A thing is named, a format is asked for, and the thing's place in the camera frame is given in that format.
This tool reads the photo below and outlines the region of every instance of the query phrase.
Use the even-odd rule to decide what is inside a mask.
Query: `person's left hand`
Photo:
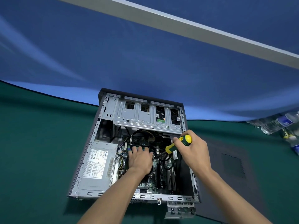
[[[145,147],[144,151],[142,147],[139,146],[138,150],[136,146],[133,146],[132,151],[129,151],[129,169],[135,169],[140,174],[145,176],[148,174],[152,169],[152,156],[153,153],[149,152],[149,148]]]

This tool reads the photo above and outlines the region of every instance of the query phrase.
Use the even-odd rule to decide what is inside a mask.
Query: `blue fabric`
[[[129,0],[299,54],[299,0]],[[57,0],[0,0],[0,79],[98,104],[102,88],[183,102],[188,119],[299,107],[299,70]]]

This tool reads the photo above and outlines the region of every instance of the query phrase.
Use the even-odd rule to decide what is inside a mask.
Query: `screwdriver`
[[[189,146],[191,143],[192,143],[192,139],[191,139],[191,136],[190,135],[188,135],[188,134],[186,134],[186,135],[184,135],[184,136],[181,136],[180,138],[179,138],[179,140],[185,145],[185,146]],[[163,154],[172,154],[173,153],[173,151],[175,151],[175,150],[177,150],[178,148],[174,145],[174,143],[172,143],[171,145],[169,145],[169,146],[167,146],[166,148],[165,148],[165,152],[163,152],[163,153],[161,153],[161,154],[159,154],[159,155],[157,155],[156,157],[158,157],[158,156],[161,156],[161,155],[163,155]]]

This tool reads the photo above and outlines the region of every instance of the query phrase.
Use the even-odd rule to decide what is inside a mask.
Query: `green surface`
[[[97,107],[0,83],[1,223],[75,223],[91,201],[66,197]],[[246,123],[188,121],[190,129],[245,148],[274,223],[299,223],[299,157],[277,135]],[[129,206],[123,223],[164,220],[166,208]]]

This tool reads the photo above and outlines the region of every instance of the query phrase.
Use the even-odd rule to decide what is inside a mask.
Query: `gray bar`
[[[299,55],[125,0],[61,0],[156,29],[299,69]]]

